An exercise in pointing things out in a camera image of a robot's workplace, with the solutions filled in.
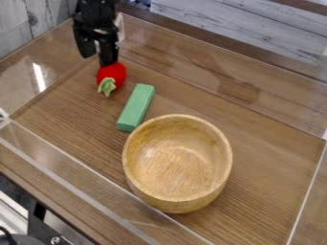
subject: green block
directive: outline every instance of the green block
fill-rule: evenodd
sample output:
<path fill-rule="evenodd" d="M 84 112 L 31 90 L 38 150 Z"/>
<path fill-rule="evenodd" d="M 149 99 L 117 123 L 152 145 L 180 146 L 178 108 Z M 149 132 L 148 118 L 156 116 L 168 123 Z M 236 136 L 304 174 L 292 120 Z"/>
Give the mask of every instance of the green block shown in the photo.
<path fill-rule="evenodd" d="M 117 120 L 117 129 L 128 132 L 138 127 L 145 116 L 150 100 L 154 96 L 154 87 L 137 84 L 128 99 L 126 106 Z"/>

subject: wooden table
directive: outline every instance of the wooden table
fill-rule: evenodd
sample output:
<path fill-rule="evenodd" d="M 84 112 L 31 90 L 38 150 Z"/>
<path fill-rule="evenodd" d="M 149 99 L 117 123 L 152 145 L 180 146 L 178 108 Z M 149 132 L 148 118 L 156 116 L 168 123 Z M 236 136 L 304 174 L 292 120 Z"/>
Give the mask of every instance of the wooden table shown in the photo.
<path fill-rule="evenodd" d="M 138 18 L 124 19 L 120 60 L 129 76 L 109 100 L 96 93 L 98 61 L 78 57 L 70 21 L 1 61 L 0 93 L 21 95 L 6 98 L 11 111 L 51 85 L 0 131 L 9 143 L 0 141 L 0 171 L 101 244 L 153 242 L 148 238 L 162 244 L 285 244 L 325 146 L 325 85 Z M 174 233 L 174 238 L 174 226 L 164 221 L 161 227 L 132 222 L 149 234 L 144 238 L 108 213 L 153 220 L 141 205 L 140 210 L 126 207 L 125 194 L 105 180 L 130 191 L 121 168 L 129 134 L 114 123 L 140 82 L 156 87 L 145 120 L 194 115 L 230 142 L 233 169 L 222 194 L 198 212 L 170 215 L 201 238 L 178 226 L 185 236 Z M 325 231 L 312 220 L 310 228 L 310 234 Z"/>

